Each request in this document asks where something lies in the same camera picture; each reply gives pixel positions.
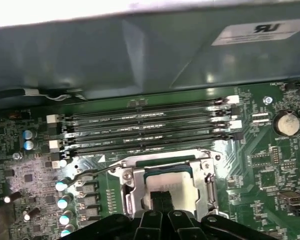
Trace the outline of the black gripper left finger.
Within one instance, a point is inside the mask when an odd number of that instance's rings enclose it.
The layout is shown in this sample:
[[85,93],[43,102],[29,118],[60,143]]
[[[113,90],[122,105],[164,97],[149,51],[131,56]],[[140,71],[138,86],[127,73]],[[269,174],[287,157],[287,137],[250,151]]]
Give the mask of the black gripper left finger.
[[64,238],[66,240],[159,240],[164,213],[164,193],[150,193],[152,209],[139,211],[130,218],[113,214],[87,225]]

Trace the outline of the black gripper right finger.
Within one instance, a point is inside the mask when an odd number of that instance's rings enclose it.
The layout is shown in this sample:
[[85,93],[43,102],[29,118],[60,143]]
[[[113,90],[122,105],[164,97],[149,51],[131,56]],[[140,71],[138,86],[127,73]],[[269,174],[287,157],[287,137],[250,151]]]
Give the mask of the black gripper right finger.
[[175,209],[169,191],[163,192],[163,212],[178,240],[274,240],[275,237],[254,230],[216,214],[208,214],[201,220]]

